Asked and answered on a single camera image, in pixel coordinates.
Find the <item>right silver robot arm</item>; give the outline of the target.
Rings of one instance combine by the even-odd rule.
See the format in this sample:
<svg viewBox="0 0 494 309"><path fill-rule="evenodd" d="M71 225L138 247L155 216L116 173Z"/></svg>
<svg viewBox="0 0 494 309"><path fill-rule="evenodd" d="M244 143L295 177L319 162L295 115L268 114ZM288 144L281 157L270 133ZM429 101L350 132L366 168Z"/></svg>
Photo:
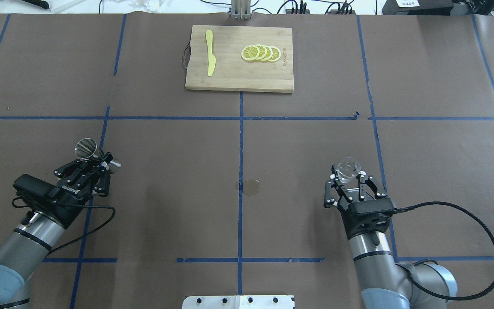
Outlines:
<svg viewBox="0 0 494 309"><path fill-rule="evenodd" d="M341 214L367 309L445 309L457 295L453 274L437 262L396 262L386 237L396 205L373 176L333 165L324 207Z"/></svg>

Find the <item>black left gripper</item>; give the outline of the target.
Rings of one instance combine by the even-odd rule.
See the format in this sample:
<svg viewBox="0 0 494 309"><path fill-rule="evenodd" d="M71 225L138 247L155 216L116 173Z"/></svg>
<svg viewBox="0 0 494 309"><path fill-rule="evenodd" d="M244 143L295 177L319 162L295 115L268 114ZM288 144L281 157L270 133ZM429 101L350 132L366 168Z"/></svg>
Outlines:
<svg viewBox="0 0 494 309"><path fill-rule="evenodd" d="M79 206L84 206L92 196L107 197L111 173L110 152L102 157L86 160L76 159L54 171L59 179L57 185L43 182L43 213L55 219L63 229L68 229L80 214ZM87 185L78 192L66 185Z"/></svg>

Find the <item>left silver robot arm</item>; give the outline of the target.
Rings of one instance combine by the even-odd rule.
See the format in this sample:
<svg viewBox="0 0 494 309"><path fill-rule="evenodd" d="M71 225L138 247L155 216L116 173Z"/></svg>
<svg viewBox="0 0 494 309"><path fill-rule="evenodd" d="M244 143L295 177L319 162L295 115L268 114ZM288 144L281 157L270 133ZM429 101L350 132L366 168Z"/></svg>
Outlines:
<svg viewBox="0 0 494 309"><path fill-rule="evenodd" d="M29 281L45 258L92 235L57 244L92 198L108 196L113 162L110 152L81 155L54 171L56 184L29 174L15 180L16 199L29 211L0 245L0 309L29 307Z"/></svg>

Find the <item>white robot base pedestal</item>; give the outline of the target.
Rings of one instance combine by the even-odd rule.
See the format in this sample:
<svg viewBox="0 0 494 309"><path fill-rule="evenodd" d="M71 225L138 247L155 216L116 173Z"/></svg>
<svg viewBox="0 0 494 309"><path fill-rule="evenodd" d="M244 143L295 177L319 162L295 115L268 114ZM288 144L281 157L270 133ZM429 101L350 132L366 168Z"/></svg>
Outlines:
<svg viewBox="0 0 494 309"><path fill-rule="evenodd" d="M214 295L186 297L183 309L294 309L290 295Z"/></svg>

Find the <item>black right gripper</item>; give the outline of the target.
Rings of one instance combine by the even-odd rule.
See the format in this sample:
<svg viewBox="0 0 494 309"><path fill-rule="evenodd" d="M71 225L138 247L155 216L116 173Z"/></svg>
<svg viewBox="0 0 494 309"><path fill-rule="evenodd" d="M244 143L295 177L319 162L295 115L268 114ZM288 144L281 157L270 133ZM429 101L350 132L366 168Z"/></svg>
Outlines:
<svg viewBox="0 0 494 309"><path fill-rule="evenodd" d="M342 210L347 240L365 233L386 233L392 222L395 203L388 198L387 192L376 177L360 171L356 179L359 200L357 202L348 198L347 188L337 174L331 174L324 186L323 207Z"/></svg>

